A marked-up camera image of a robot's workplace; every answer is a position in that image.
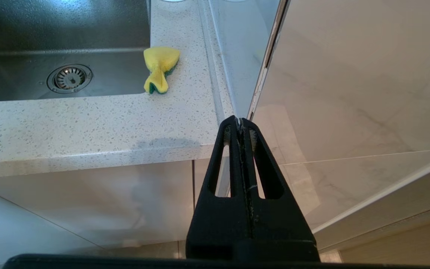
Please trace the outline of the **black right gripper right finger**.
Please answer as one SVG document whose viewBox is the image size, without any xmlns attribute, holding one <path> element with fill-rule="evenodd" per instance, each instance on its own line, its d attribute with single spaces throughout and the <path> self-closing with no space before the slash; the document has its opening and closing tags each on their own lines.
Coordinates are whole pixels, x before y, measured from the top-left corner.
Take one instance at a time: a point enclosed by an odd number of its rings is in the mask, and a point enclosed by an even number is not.
<svg viewBox="0 0 430 269">
<path fill-rule="evenodd" d="M 319 262 L 316 240 L 261 130 L 241 119 L 249 255 L 263 262 Z"/>
</svg>

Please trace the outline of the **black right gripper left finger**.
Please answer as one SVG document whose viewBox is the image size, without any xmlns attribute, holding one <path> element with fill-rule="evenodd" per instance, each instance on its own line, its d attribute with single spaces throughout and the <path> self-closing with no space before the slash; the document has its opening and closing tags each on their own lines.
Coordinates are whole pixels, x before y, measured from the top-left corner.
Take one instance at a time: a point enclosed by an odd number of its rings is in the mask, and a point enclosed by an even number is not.
<svg viewBox="0 0 430 269">
<path fill-rule="evenodd" d="M 231 195 L 216 195 L 224 148 L 229 151 Z M 213 152 L 186 238 L 188 259 L 234 259 L 236 245 L 249 238 L 249 214 L 241 167 L 239 123 L 235 116 L 219 126 Z"/>
</svg>

